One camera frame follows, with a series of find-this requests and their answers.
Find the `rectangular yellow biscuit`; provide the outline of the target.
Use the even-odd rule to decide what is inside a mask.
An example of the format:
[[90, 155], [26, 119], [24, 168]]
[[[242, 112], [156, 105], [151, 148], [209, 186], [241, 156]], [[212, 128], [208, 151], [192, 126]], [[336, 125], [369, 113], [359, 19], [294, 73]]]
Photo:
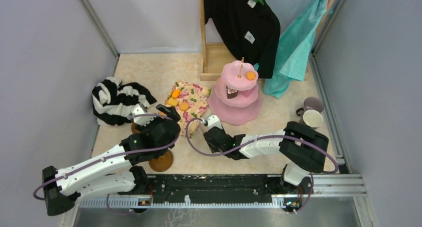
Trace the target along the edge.
[[174, 98], [169, 98], [167, 100], [167, 104], [172, 106], [172, 107], [176, 107], [179, 104], [179, 100], [178, 99], [174, 99]]

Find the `round ridged biscuit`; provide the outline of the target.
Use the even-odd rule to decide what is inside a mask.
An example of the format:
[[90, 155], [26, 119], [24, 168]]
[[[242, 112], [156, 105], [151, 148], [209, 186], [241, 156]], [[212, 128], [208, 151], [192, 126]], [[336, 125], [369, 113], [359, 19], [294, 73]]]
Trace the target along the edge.
[[188, 102], [181, 102], [179, 104], [179, 109], [182, 111], [187, 111], [190, 108], [189, 103]]

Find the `orange fish shaped biscuit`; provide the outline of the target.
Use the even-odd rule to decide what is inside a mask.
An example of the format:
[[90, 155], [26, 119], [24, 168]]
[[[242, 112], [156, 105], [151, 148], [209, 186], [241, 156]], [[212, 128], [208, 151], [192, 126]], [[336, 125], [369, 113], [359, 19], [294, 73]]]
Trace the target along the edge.
[[181, 91], [180, 89], [175, 89], [175, 90], [172, 92], [171, 97], [172, 97], [173, 99], [177, 99], [177, 98], [181, 95], [181, 93], [182, 93], [182, 91]]

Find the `floral serving tray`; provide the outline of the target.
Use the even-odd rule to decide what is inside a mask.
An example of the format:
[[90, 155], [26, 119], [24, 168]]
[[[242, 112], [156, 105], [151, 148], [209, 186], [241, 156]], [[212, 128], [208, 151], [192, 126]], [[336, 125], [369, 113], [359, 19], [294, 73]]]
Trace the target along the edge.
[[172, 98], [171, 94], [175, 89], [180, 89], [182, 91], [181, 95], [177, 98], [179, 104], [181, 102], [188, 102], [190, 106], [187, 111], [180, 110], [179, 104], [175, 107], [181, 117], [180, 121], [178, 121], [181, 128], [181, 136], [192, 137], [197, 131], [199, 123], [192, 122], [188, 124], [188, 121], [194, 118], [202, 118], [206, 113], [209, 106], [208, 98], [211, 95], [211, 89], [195, 83], [179, 80], [175, 82], [171, 92], [166, 98], [164, 102], [165, 106], [170, 107], [170, 105], [167, 104], [167, 100]]

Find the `brown wooden coaster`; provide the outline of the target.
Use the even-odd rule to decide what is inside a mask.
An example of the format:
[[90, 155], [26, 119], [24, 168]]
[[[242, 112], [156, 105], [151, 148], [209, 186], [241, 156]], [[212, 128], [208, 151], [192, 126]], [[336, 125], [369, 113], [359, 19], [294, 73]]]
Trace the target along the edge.
[[139, 130], [139, 125], [133, 122], [133, 123], [131, 124], [131, 132], [132, 132], [133, 134], [138, 134], [138, 133], [141, 133], [141, 131]]
[[174, 156], [171, 150], [168, 150], [164, 155], [157, 159], [150, 160], [149, 166], [153, 171], [164, 172], [167, 171], [174, 162]]

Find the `chocolate cake slice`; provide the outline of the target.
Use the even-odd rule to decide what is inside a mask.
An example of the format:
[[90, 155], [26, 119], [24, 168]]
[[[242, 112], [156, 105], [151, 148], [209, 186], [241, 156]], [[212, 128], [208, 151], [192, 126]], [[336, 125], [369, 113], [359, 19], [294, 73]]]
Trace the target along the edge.
[[229, 86], [226, 86], [226, 97], [227, 97], [227, 99], [236, 98], [237, 95], [238, 95], [238, 90], [233, 89]]

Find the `pink cake slice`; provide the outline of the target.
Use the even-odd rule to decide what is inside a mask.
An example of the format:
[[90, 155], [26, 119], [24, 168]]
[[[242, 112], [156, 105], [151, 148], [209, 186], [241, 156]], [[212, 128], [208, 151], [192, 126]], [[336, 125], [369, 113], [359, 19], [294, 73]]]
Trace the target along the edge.
[[245, 98], [249, 98], [253, 93], [254, 91], [250, 89], [250, 90], [242, 91], [240, 94]]

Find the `round smooth biscuit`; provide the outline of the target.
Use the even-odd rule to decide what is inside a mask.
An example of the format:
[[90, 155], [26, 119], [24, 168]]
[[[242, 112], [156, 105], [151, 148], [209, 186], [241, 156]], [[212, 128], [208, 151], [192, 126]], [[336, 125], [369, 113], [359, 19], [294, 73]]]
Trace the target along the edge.
[[254, 80], [255, 78], [256, 78], [256, 74], [255, 74], [255, 72], [254, 71], [247, 71], [246, 73], [245, 73], [245, 76], [246, 76], [246, 79], [247, 80]]

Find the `teal t-shirt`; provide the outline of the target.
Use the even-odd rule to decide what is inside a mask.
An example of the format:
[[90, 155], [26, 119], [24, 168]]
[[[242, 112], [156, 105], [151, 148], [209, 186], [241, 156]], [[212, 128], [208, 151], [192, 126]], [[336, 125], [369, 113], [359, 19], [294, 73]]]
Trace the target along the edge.
[[316, 29], [327, 11], [328, 0], [312, 0], [279, 38], [273, 77], [263, 93], [280, 98], [292, 81], [304, 81]]

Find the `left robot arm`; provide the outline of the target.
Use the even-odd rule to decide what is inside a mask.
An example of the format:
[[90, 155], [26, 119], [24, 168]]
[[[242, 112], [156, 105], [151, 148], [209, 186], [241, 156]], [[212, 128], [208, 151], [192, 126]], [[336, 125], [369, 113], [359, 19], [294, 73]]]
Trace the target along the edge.
[[174, 147], [181, 128], [175, 107], [157, 105], [159, 114], [149, 113], [136, 105], [129, 120], [140, 126], [111, 149], [79, 164], [57, 169], [48, 166], [42, 171], [42, 200], [48, 216], [61, 215], [80, 202], [107, 194], [144, 194], [151, 188], [142, 162], [158, 159]]

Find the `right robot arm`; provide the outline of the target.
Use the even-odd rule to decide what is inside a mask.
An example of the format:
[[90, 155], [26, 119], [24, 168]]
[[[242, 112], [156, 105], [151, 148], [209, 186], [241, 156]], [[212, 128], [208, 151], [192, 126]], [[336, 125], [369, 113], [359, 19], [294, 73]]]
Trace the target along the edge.
[[283, 130], [268, 135], [231, 136], [222, 127], [213, 126], [203, 133], [211, 152], [223, 153], [233, 160], [261, 155], [283, 154], [290, 160], [282, 173], [281, 189], [293, 193], [310, 173], [324, 169], [329, 139], [312, 128], [295, 121]]

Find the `pink three-tier cake stand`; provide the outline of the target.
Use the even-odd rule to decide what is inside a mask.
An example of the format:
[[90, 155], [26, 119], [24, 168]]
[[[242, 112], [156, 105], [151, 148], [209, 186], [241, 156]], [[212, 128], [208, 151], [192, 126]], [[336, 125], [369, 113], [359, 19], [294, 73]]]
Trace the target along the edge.
[[[254, 71], [256, 78], [247, 80], [245, 73]], [[253, 65], [243, 60], [236, 60], [224, 65], [220, 77], [216, 80], [208, 99], [211, 112], [221, 121], [231, 125], [242, 125], [257, 118], [262, 99], [259, 94], [258, 72]], [[226, 86], [238, 90], [236, 98], [227, 99]], [[254, 93], [245, 98], [240, 93], [252, 89]]]

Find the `grey mug with white interior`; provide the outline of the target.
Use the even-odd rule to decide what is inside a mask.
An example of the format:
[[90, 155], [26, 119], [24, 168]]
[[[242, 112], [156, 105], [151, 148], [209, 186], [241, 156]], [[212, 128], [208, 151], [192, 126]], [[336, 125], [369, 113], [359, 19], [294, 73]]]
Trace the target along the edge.
[[306, 125], [310, 128], [316, 129], [322, 126], [323, 116], [318, 111], [307, 110], [302, 114], [299, 123]]

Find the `purple mug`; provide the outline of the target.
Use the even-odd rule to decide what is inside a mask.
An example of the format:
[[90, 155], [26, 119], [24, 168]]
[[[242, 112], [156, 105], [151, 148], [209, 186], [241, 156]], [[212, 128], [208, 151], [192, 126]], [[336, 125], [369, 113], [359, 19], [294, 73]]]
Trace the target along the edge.
[[324, 111], [325, 105], [321, 99], [317, 97], [308, 97], [304, 100], [302, 106], [296, 110], [297, 116], [302, 116], [307, 110], [315, 110], [319, 113]]

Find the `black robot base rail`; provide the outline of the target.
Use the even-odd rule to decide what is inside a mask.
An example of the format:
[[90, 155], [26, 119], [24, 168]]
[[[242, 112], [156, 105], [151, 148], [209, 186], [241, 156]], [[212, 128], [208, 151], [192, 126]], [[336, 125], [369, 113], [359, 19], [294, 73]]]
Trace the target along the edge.
[[132, 190], [120, 195], [146, 195], [144, 205], [154, 207], [243, 208], [274, 206], [287, 212], [300, 209], [313, 190], [313, 180], [305, 177], [298, 186], [282, 180], [282, 175], [170, 175], [148, 176]]

